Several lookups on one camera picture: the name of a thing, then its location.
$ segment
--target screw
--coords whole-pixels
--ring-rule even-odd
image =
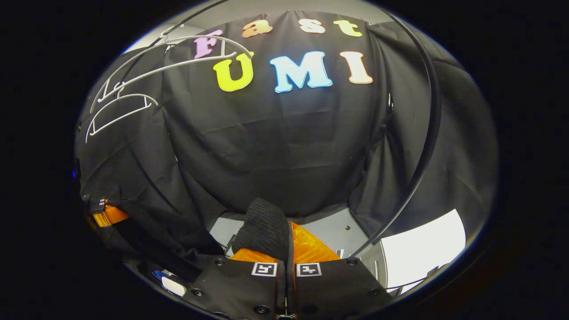
[[[231,319],[231,318],[229,318],[228,315],[226,315],[226,314],[223,313],[223,312],[214,312],[213,314],[214,314],[214,315],[218,315],[218,316],[220,316],[221,318]]]
[[[369,294],[370,296],[377,296],[379,293],[380,293],[380,290],[377,289],[377,288],[372,289],[372,290],[370,290],[370,291],[368,292],[368,294]]]
[[[204,292],[201,291],[200,289],[192,289],[192,293],[194,294],[194,296],[198,296],[198,297],[201,297],[204,295]]]
[[[354,320],[357,319],[357,316],[360,315],[359,312],[350,312],[348,314],[344,314],[342,320]]]
[[[269,308],[266,306],[256,306],[255,308],[253,308],[253,310],[258,313],[258,314],[265,314],[265,313],[269,313]]]
[[[302,308],[302,313],[304,314],[315,314],[318,312],[318,308],[316,306],[306,306]]]

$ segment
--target black fabric backdrop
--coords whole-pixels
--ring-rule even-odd
[[[326,32],[302,31],[302,18],[321,21]],[[242,27],[259,19],[268,20],[273,30],[243,38]],[[358,25],[364,35],[342,33],[333,21],[343,19]],[[201,34],[217,29],[254,52],[251,83],[238,91],[222,91],[212,69],[218,61],[157,73],[128,86],[121,95],[145,93],[160,103],[158,107],[120,120],[85,144],[94,94],[122,61],[140,50],[121,56],[93,88],[80,117],[76,154],[83,174],[81,193],[105,195],[118,184],[125,197],[176,212],[207,229],[224,211],[244,214],[257,197],[280,206],[289,217],[348,201],[366,233],[379,229],[407,187],[428,125],[428,81],[411,39],[394,22],[370,26],[351,17],[305,11],[235,20]],[[489,213],[497,184],[498,149],[490,108],[452,56],[412,30],[435,60],[443,114],[422,183],[384,235],[417,227],[456,208],[470,237]],[[269,60],[285,55],[300,64],[308,51],[325,53],[332,86],[305,85],[275,93],[277,78]],[[374,82],[350,83],[341,51],[362,52]],[[219,52],[218,42],[210,56]],[[167,52],[153,50],[127,80],[194,55],[193,39]],[[237,61],[230,70],[233,79],[241,76]],[[393,111],[387,105],[389,93]],[[139,97],[121,100],[101,112],[97,127],[141,106]],[[160,215],[152,218],[155,221],[145,223],[156,222],[167,230]],[[175,236],[183,237],[179,232]],[[203,240],[213,245],[211,237]]]

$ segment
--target black cable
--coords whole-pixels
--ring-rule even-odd
[[[193,17],[195,17],[195,16],[197,16],[197,15],[199,15],[199,14],[201,14],[201,13],[203,13],[203,12],[205,12],[205,11],[207,11],[207,10],[209,10],[209,9],[211,9],[211,8],[213,8],[213,7],[215,7],[215,6],[217,6],[217,5],[220,5],[220,4],[224,3],[224,2],[227,2],[227,1],[229,1],[229,0],[220,0],[220,1],[217,1],[216,3],[213,3],[213,4],[211,4],[211,5],[207,6],[207,7],[205,7],[205,8],[203,8],[203,9],[199,10],[198,12],[196,12],[196,13],[190,15],[190,16],[187,17],[186,19],[184,19],[184,20],[178,22],[178,23],[177,23],[176,25],[174,25],[174,27],[172,27],[170,30],[164,32],[164,35],[170,34],[172,31],[176,30],[178,27],[180,27],[181,25],[183,25],[184,22],[186,22],[186,21],[192,19]],[[157,38],[156,40],[154,40],[148,47],[146,47],[146,49],[151,48],[152,46],[154,46],[155,44],[157,44],[157,43],[160,41],[160,39],[161,39],[161,38],[159,37],[159,38]],[[144,54],[141,54],[138,58],[136,58],[136,60],[134,60],[134,61],[130,64],[130,67],[126,70],[125,75],[122,76],[122,79],[121,79],[121,82],[120,82],[120,83],[123,83],[123,82],[125,81],[126,76],[130,73],[130,71],[132,71],[132,69],[134,68],[134,65],[138,63],[138,61],[142,58],[143,55],[144,55]]]
[[[425,278],[419,279],[419,280],[415,280],[415,281],[413,281],[413,282],[409,282],[408,284],[404,284],[404,285],[400,285],[400,286],[392,286],[392,287],[390,287],[390,288],[385,288],[385,290],[397,289],[397,288],[401,288],[401,287],[404,287],[404,286],[412,285],[412,284],[414,284],[414,283],[416,283],[416,282],[423,281],[423,280],[425,280],[426,278],[428,278],[428,276],[425,277]]]
[[[423,63],[425,64],[425,68],[427,70],[427,78],[429,80],[429,86],[431,88],[431,113],[429,115],[429,123],[427,128],[427,136],[425,137],[425,143],[423,145],[423,152],[419,158],[419,163],[415,168],[415,172],[411,177],[411,181],[409,182],[409,187],[407,188],[406,192],[403,194],[395,209],[393,209],[391,213],[390,219],[387,221],[384,226],[379,229],[376,233],[374,233],[358,250],[354,251],[348,259],[353,259],[358,253],[360,253],[363,249],[365,249],[369,244],[376,241],[379,236],[393,223],[393,221],[399,216],[401,211],[405,208],[415,190],[419,186],[421,179],[423,178],[423,174],[425,169],[428,166],[429,161],[431,160],[431,156],[433,151],[435,150],[436,140],[439,135],[439,126],[440,126],[440,116],[442,110],[442,100],[440,97],[440,87],[439,81],[436,77],[435,73],[435,66],[432,62],[431,56],[428,54],[427,50],[425,49],[423,43],[417,38],[415,34],[411,32],[398,18],[394,15],[390,14],[389,12],[385,11],[384,9],[380,8],[385,14],[387,14],[393,21],[397,22],[409,35],[409,37],[413,40],[417,49],[421,54],[421,58],[423,59]]]

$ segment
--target blue object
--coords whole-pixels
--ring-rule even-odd
[[[162,271],[152,271],[152,275],[155,276],[158,280],[162,281],[162,277],[168,277],[167,274],[163,273]]]
[[[297,65],[287,56],[280,56],[269,61],[277,71],[277,83],[275,87],[276,93],[287,92],[292,90],[292,84],[288,83],[288,79],[301,89],[304,86],[306,75],[310,76],[307,85],[310,88],[329,87],[332,80],[326,75],[322,51],[310,51],[304,54],[300,65]]]

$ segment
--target colorful foam letter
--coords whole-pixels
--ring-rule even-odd
[[[310,88],[331,86],[332,80],[326,75],[326,69],[324,69],[324,62],[322,61],[323,57],[324,53],[322,51],[306,52],[300,62],[300,66],[296,65],[287,56],[271,59],[269,63],[275,67],[277,72],[278,85],[275,87],[276,93],[292,90],[292,84],[288,83],[287,77],[294,82],[297,88],[302,88],[306,74],[310,76],[310,80],[307,82]]]
[[[322,26],[322,22],[318,20],[300,19],[298,23],[300,23],[300,29],[304,32],[312,34],[323,34],[326,32],[326,29]]]
[[[206,34],[206,36],[208,35],[221,35],[223,33],[223,30],[219,29],[216,30],[212,33]],[[196,43],[196,56],[193,57],[194,59],[197,58],[201,58],[203,56],[207,56],[210,53],[212,53],[212,49],[210,49],[208,46],[215,46],[215,44],[217,43],[217,39],[213,39],[213,38],[197,38],[196,40],[194,40],[194,42]]]
[[[248,23],[243,27],[243,33],[241,34],[243,38],[249,38],[258,34],[265,34],[271,31],[273,27],[269,26],[269,21],[267,20],[257,20]]]
[[[241,70],[243,71],[243,76],[238,80],[231,79],[231,74],[229,73],[231,59],[222,60],[213,66],[217,74],[217,84],[223,91],[231,92],[243,89],[247,87],[253,79],[253,64],[251,63],[251,59],[245,54],[240,54],[235,59],[241,62]]]
[[[350,23],[350,21],[348,21],[348,20],[337,20],[337,21],[334,21],[334,24],[339,25],[340,30],[342,30],[342,32],[347,34],[347,35],[363,36],[363,34],[361,32],[354,31],[354,28],[357,28],[357,25]]]
[[[343,51],[340,52],[340,56],[344,57],[346,62],[348,62],[350,72],[352,73],[349,78],[351,83],[365,84],[373,82],[373,78],[368,75],[364,63],[361,61],[361,58],[364,56],[361,52]]]

